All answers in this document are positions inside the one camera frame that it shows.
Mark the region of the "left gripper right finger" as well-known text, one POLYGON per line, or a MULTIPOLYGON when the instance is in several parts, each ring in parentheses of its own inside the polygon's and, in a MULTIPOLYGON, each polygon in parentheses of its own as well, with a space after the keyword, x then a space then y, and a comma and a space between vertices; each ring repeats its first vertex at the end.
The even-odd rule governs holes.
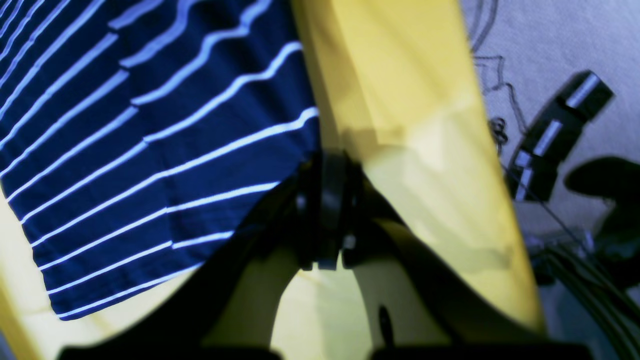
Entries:
POLYGON ((365 303, 373 360, 590 360, 485 300, 402 220, 361 166, 325 153, 325 268, 338 257, 365 303))

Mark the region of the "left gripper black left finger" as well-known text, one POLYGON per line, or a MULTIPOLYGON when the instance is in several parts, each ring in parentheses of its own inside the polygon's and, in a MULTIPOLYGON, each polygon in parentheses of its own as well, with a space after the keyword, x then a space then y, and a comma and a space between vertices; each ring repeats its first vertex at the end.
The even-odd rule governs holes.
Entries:
POLYGON ((330 156, 269 191, 230 240, 126 331, 60 360, 278 360, 270 342, 298 271, 330 268, 330 156))

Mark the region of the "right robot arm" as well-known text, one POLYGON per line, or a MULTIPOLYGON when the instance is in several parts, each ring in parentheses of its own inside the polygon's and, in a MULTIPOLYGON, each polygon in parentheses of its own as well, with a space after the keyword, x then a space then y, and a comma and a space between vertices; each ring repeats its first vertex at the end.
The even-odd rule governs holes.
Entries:
MULTIPOLYGON (((575 73, 541 110, 523 135, 505 178, 516 202, 546 203, 560 165, 585 127, 614 97, 591 70, 575 73)), ((610 214, 594 237, 595 259, 622 289, 639 284, 639 164, 619 156, 601 156, 569 171, 564 186, 590 198, 612 201, 610 214)))

